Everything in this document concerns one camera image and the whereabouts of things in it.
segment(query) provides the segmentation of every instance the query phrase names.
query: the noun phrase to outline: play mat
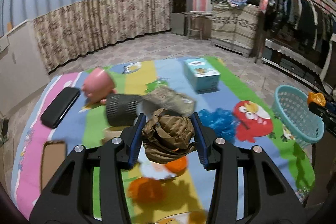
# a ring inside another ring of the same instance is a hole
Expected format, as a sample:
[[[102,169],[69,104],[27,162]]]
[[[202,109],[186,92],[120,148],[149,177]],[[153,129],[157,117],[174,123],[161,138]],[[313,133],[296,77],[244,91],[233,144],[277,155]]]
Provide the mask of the play mat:
[[[187,58],[126,63],[105,69],[117,83],[118,93],[144,95],[163,84],[194,98],[197,101],[196,111],[208,109],[213,112],[218,107],[232,111],[239,109],[239,113],[235,115],[240,115],[240,120],[245,120],[250,129],[238,126],[234,145],[247,149],[253,145],[261,146],[302,201],[315,181],[313,168],[305,153],[283,129],[282,123],[274,117],[265,102],[233,75],[220,59],[211,56],[205,58],[221,73],[221,77],[217,91],[202,94],[196,93],[184,76],[183,60]],[[26,218],[29,218],[40,195],[40,166],[44,143],[49,140],[65,140],[68,153],[78,144],[92,148],[101,145],[103,130],[109,127],[105,120],[105,107],[85,109],[83,93],[56,129],[47,128],[40,121],[43,111],[64,87],[80,88],[91,71],[55,76],[45,88],[27,122],[17,149],[11,181],[11,198]],[[248,114],[258,115],[261,119],[251,119]],[[190,212],[206,213],[209,210],[215,171],[204,170],[196,151],[187,157],[189,164],[186,172],[175,179],[166,180],[164,187],[167,196],[162,202],[137,204],[127,198],[132,223],[156,223],[168,216],[186,222]],[[244,212],[242,174],[242,170],[239,170],[237,219],[243,218]],[[130,182],[141,176],[139,165],[131,171],[123,171],[124,189],[127,190]],[[93,196],[94,217],[99,219],[98,168],[94,171]]]

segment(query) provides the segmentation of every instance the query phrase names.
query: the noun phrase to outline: red angry bird print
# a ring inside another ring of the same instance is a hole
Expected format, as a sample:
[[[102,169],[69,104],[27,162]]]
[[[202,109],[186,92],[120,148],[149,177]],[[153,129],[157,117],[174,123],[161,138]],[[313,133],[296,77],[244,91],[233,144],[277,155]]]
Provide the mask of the red angry bird print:
[[[271,117],[256,103],[241,101],[236,104],[233,113],[240,121],[236,137],[242,142],[247,140],[255,143],[254,137],[266,136],[273,130]]]

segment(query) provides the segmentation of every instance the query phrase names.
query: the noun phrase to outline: blue laundry basket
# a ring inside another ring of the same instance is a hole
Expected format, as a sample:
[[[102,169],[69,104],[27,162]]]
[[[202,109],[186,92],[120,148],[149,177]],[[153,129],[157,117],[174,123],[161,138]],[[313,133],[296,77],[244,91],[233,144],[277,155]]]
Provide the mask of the blue laundry basket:
[[[301,148],[317,143],[324,133],[322,118],[309,111],[307,98],[305,93],[293,86],[280,85],[275,91],[272,106],[274,114],[289,129]]]

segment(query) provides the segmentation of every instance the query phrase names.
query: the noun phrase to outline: cardboard piece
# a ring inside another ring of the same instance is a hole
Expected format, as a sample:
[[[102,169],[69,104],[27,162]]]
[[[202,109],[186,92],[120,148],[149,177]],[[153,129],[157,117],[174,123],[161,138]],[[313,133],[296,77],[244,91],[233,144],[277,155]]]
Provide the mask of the cardboard piece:
[[[53,177],[67,156],[67,145],[64,141],[50,141],[43,146],[41,161],[41,191]]]

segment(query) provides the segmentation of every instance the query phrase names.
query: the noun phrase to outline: pink cup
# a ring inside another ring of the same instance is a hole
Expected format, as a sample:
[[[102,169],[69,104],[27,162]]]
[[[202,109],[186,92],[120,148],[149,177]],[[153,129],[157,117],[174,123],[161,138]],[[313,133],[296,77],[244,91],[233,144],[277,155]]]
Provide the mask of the pink cup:
[[[90,99],[90,103],[95,104],[105,99],[108,94],[116,93],[115,87],[111,76],[102,68],[96,68],[85,79],[82,91]]]

